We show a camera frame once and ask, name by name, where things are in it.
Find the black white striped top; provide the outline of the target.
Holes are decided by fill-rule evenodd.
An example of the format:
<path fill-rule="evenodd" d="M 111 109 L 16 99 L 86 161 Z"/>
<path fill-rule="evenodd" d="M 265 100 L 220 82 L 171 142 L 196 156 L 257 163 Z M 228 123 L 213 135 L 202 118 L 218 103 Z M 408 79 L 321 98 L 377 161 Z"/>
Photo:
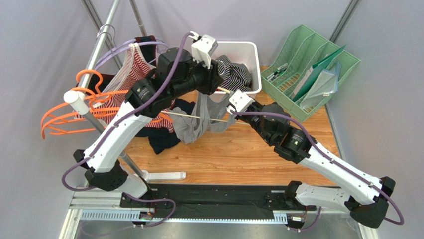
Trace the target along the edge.
<path fill-rule="evenodd" d="M 232 62 L 227 55 L 215 59 L 218 73 L 223 79 L 222 88 L 243 92 L 251 91 L 252 75 L 245 64 Z"/>

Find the grey garment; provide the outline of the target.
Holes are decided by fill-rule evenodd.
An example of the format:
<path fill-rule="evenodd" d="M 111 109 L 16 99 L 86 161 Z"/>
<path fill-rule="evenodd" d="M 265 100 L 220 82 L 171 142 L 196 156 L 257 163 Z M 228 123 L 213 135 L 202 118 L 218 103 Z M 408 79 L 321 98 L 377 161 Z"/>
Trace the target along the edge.
<path fill-rule="evenodd" d="M 190 144 L 197 141 L 206 131 L 211 133 L 225 132 L 230 126 L 235 124 L 236 120 L 234 117 L 230 116 L 227 122 L 209 121 L 209 118 L 223 119 L 227 113 L 226 107 L 230 96 L 230 94 L 224 94 L 221 101 L 215 102 L 209 95 L 198 93 L 197 101 L 191 113 L 182 107 L 171 109 L 170 111 L 172 112 L 201 117 L 200 119 L 196 119 L 170 115 L 176 137 L 183 144 Z"/>

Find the orange plastic hanger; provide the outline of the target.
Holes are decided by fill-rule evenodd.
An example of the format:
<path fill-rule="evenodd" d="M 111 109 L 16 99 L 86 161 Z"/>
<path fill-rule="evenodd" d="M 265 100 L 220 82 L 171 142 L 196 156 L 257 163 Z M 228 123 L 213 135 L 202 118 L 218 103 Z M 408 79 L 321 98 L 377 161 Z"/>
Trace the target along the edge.
<path fill-rule="evenodd" d="M 61 103 L 47 110 L 42 116 L 40 121 L 40 136 L 43 140 L 46 138 L 46 131 L 50 135 L 60 136 L 91 132 L 95 130 L 93 126 L 85 129 L 65 130 L 65 125 L 86 121 L 82 114 L 77 111 L 71 111 L 62 115 L 54 114 L 56 111 L 69 106 L 70 105 L 68 103 Z M 114 117 L 118 110 L 119 107 L 89 108 L 89 113 L 92 113 L 95 119 L 102 120 L 103 118 Z"/>

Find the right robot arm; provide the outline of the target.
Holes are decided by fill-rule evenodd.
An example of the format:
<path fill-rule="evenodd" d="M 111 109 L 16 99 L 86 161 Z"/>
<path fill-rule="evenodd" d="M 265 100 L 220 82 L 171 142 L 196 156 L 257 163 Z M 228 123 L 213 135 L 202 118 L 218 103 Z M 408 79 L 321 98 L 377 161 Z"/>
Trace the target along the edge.
<path fill-rule="evenodd" d="M 292 127 L 290 115 L 277 103 L 253 102 L 245 112 L 246 116 L 236 119 L 250 124 L 281 158 L 312 169 L 337 185 L 330 188 L 292 181 L 284 194 L 286 201 L 348 213 L 370 228 L 381 225 L 396 184 L 393 179 L 372 176 L 338 158 L 315 138 Z"/>

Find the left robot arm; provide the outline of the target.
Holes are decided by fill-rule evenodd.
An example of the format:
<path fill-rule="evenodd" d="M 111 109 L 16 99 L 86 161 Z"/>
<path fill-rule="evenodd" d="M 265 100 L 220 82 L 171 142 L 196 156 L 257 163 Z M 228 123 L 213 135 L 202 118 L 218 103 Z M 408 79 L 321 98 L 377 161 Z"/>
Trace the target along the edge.
<path fill-rule="evenodd" d="M 217 90 L 223 79 L 217 72 L 216 61 L 211 59 L 215 50 L 196 46 L 191 51 L 171 48 L 159 56 L 155 68 L 132 85 L 100 137 L 88 149 L 74 153 L 77 165 L 86 168 L 90 188 L 119 189 L 137 198 L 148 191 L 147 183 L 128 173 L 118 157 L 174 99 L 192 91 L 211 95 Z"/>

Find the red white striped top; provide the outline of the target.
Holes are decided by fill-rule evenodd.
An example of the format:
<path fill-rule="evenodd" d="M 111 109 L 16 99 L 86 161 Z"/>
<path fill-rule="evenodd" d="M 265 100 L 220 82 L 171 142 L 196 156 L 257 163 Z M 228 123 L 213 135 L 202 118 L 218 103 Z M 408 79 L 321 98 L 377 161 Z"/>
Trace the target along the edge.
<path fill-rule="evenodd" d="M 146 48 L 148 53 L 151 53 L 149 47 L 153 47 L 153 57 L 148 57 L 147 53 L 142 53 L 141 48 Z M 104 81 L 100 84 L 100 92 L 110 92 L 110 91 L 119 91 L 119 90 L 129 90 L 132 85 L 137 81 L 146 77 L 146 75 L 156 67 L 152 64 L 149 64 L 150 61 L 155 59 L 155 46 L 138 46 L 133 44 L 130 46 L 125 53 L 125 59 L 123 66 L 118 71 L 116 75 L 102 75 Z M 93 75 L 90 83 L 97 83 L 99 78 L 96 75 Z M 89 86 L 88 89 L 93 90 L 94 86 Z M 114 98 L 107 102 L 101 104 L 94 104 L 95 107 L 120 107 L 124 102 L 125 95 L 115 95 Z M 107 117 L 100 119 L 102 125 L 107 126 L 114 117 Z M 165 128 L 169 133 L 174 133 L 174 128 L 172 125 L 172 120 L 170 117 L 163 118 L 161 115 L 156 116 L 153 121 L 145 126 L 146 128 Z"/>

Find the white plastic basket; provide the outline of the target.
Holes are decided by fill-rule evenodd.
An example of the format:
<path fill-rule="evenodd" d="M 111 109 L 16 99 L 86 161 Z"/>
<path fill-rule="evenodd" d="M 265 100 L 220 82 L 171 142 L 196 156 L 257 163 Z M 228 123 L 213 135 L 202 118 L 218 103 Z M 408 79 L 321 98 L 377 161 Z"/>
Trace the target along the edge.
<path fill-rule="evenodd" d="M 250 90 L 245 93 L 252 98 L 256 98 L 256 95 L 262 90 L 256 44 L 249 41 L 219 41 L 218 48 L 214 51 L 211 58 L 216 59 L 221 55 L 226 55 L 232 62 L 244 64 L 248 68 L 252 81 Z"/>

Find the dark navy garment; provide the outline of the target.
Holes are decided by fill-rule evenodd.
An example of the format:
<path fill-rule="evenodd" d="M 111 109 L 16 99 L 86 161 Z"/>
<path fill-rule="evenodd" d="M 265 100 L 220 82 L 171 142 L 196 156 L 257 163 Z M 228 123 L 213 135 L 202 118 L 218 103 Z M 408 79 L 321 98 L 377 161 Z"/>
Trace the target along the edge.
<path fill-rule="evenodd" d="M 140 43 L 140 42 L 147 42 L 147 41 L 157 41 L 157 39 L 153 36 L 147 36 L 147 37 L 136 37 L 132 39 L 132 41 Z M 148 53 L 147 47 L 141 48 L 142 53 L 147 53 L 148 57 L 153 57 L 153 47 L 149 47 L 149 50 L 151 50 L 151 53 Z M 150 61 L 149 64 L 152 64 L 156 66 L 156 48 L 155 48 L 155 59 Z M 172 148 L 179 144 L 181 141 L 176 137 L 175 132 L 169 133 L 169 131 L 165 128 L 146 128 L 144 127 L 141 129 L 136 137 L 146 137 L 148 138 L 149 144 L 152 147 L 155 154 L 160 154 L 164 150 Z"/>

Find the pens in organizer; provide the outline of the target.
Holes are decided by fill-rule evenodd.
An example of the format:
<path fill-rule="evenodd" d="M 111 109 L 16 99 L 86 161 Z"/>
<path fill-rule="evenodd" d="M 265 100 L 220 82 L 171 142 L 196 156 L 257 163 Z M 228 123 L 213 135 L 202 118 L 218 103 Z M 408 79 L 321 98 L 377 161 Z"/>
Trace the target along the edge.
<path fill-rule="evenodd" d="M 267 81 L 275 80 L 287 70 L 288 66 L 289 66 L 289 63 L 284 63 L 283 65 L 279 66 L 276 70 L 274 70 L 271 74 L 269 74 L 266 77 L 266 80 Z"/>

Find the green file organizer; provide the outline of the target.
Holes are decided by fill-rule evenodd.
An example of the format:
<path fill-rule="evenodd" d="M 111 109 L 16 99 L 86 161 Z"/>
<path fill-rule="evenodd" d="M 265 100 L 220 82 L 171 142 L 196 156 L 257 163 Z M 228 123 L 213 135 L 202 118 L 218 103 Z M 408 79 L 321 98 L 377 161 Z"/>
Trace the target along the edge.
<path fill-rule="evenodd" d="M 339 48 L 309 27 L 297 26 L 289 33 L 274 63 L 261 72 L 263 91 L 297 121 L 306 121 L 331 97 L 326 96 L 316 105 L 303 109 L 300 105 L 303 98 L 293 101 L 291 94 L 314 63 Z"/>

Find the green folder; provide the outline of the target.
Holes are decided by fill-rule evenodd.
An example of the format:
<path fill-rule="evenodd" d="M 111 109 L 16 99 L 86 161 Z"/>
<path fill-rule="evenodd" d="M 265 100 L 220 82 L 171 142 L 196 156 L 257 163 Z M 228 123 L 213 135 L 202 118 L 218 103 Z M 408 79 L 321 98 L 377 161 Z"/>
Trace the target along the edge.
<path fill-rule="evenodd" d="M 321 71 L 326 69 L 331 61 L 337 57 L 344 49 L 346 45 L 338 48 L 336 51 L 328 54 L 322 60 L 314 63 L 308 68 L 303 78 L 297 83 L 296 87 L 290 94 L 290 98 L 293 102 L 297 101 L 300 97 L 307 93 L 307 91 L 312 87 L 314 82 L 317 80 Z"/>

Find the clear document pouch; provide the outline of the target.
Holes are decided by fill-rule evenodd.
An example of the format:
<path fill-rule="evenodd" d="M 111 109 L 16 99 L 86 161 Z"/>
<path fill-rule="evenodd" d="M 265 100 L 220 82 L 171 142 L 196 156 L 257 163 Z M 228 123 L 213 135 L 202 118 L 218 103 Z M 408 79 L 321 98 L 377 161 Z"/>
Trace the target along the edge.
<path fill-rule="evenodd" d="M 341 63 L 337 62 L 330 70 L 324 69 L 300 102 L 301 109 L 306 110 L 320 104 L 326 97 L 338 91 Z"/>

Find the metal clothes rack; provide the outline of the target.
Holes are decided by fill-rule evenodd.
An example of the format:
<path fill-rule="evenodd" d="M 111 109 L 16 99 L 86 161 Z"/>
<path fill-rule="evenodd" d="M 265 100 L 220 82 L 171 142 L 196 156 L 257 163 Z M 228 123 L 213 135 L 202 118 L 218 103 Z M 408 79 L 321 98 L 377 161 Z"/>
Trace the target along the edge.
<path fill-rule="evenodd" d="M 90 16 L 93 24 L 99 27 L 99 37 L 96 40 L 94 49 L 91 53 L 89 61 L 87 63 L 87 69 L 83 73 L 83 78 L 78 82 L 79 87 L 87 87 L 90 83 L 90 76 L 94 72 L 95 66 L 97 65 L 100 52 L 103 49 L 103 46 L 106 43 L 106 34 L 109 33 L 111 24 L 115 18 L 117 9 L 120 5 L 119 0 L 114 0 L 110 6 L 106 22 L 101 25 L 100 18 L 97 14 L 96 8 L 90 0 L 83 0 L 83 6 L 86 8 L 88 15 Z M 166 172 L 166 173 L 149 173 L 147 171 L 142 171 L 135 162 L 127 155 L 124 151 L 125 147 L 130 143 L 134 138 L 133 136 L 126 134 L 124 139 L 113 141 L 111 136 L 117 136 L 113 132 L 114 128 L 111 128 L 111 131 L 106 131 L 109 127 L 104 127 L 100 121 L 98 121 L 95 116 L 90 112 L 89 107 L 82 99 L 82 90 L 69 90 L 64 94 L 64 100 L 66 103 L 69 103 L 77 113 L 81 114 L 85 120 L 87 120 L 94 129 L 99 132 L 101 135 L 97 141 L 91 146 L 92 151 L 88 158 L 82 160 L 76 165 L 69 168 L 62 176 L 62 183 L 67 186 L 66 176 L 77 167 L 81 166 L 83 163 L 94 161 L 95 166 L 98 166 L 98 173 L 107 173 L 113 168 L 116 162 L 119 159 L 122 159 L 134 172 L 135 174 L 130 174 L 131 178 L 136 176 L 142 180 L 151 180 L 151 181 L 176 181 L 183 180 L 186 178 L 186 172 Z"/>

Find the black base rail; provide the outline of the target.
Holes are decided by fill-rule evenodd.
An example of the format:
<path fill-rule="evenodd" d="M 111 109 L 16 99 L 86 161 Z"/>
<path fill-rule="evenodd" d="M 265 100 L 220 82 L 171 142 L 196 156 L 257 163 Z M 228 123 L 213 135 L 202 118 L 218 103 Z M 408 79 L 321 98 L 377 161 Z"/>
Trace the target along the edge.
<path fill-rule="evenodd" d="M 316 206 L 303 206 L 286 201 L 287 186 L 270 185 L 201 185 L 151 184 L 151 192 L 143 200 L 158 199 L 158 203 L 137 202 L 122 195 L 120 207 L 155 209 L 155 217 L 167 216 L 176 202 L 172 218 L 180 219 L 273 219 L 274 211 L 315 212 Z"/>

